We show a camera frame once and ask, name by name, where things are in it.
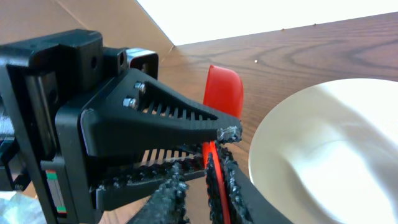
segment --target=white wall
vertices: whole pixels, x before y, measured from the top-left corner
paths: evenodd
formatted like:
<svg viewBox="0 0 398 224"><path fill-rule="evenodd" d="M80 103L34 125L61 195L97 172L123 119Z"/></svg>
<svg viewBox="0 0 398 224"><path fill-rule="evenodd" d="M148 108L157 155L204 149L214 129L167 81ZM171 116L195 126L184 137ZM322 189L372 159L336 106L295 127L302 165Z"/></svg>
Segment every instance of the white wall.
<svg viewBox="0 0 398 224"><path fill-rule="evenodd" d="M175 44L398 11L398 0L138 0Z"/></svg>

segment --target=green stripe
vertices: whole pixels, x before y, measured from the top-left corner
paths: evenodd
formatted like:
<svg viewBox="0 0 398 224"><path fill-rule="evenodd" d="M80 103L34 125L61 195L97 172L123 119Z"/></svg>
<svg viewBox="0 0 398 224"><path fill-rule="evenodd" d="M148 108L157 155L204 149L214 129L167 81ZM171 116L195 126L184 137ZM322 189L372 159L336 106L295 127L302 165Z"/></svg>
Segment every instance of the green stripe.
<svg viewBox="0 0 398 224"><path fill-rule="evenodd" d="M67 208L63 206L57 206L57 212L67 212Z"/></svg>
<svg viewBox="0 0 398 224"><path fill-rule="evenodd" d="M58 180L57 174L55 173L46 173L48 180Z"/></svg>

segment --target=bolt head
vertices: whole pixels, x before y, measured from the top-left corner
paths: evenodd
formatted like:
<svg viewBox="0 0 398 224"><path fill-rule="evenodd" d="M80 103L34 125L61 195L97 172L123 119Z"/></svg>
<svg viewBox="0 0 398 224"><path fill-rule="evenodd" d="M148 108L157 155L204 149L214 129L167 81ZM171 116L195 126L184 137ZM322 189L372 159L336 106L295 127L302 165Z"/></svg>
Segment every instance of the bolt head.
<svg viewBox="0 0 398 224"><path fill-rule="evenodd" d="M135 110L138 107L138 102L134 98L126 98L123 100L123 106L130 107Z"/></svg>

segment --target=white plate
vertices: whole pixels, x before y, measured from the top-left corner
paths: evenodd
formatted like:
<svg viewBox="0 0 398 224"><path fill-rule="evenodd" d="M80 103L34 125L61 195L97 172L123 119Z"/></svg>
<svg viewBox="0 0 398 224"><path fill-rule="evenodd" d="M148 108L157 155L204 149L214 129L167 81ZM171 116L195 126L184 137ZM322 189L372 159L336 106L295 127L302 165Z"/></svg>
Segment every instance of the white plate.
<svg viewBox="0 0 398 224"><path fill-rule="evenodd" d="M288 97L258 127L249 171L294 223L398 223L398 83L338 80Z"/></svg>

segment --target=screw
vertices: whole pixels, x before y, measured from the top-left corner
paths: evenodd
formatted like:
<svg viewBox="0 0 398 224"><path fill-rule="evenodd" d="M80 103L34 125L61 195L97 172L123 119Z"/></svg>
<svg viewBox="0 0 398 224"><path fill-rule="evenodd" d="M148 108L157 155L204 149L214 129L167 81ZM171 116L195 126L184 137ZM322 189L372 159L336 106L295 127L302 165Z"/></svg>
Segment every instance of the screw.
<svg viewBox="0 0 398 224"><path fill-rule="evenodd" d="M134 85L134 88L138 89L142 94L144 94L145 91L146 91L146 89L147 89L147 87L145 86L145 84L144 84L144 83L141 83L141 82L137 82L137 83Z"/></svg>
<svg viewBox="0 0 398 224"><path fill-rule="evenodd" d="M135 110L138 107L138 103L137 100L134 98L126 98L123 100L123 106L130 107Z"/></svg>

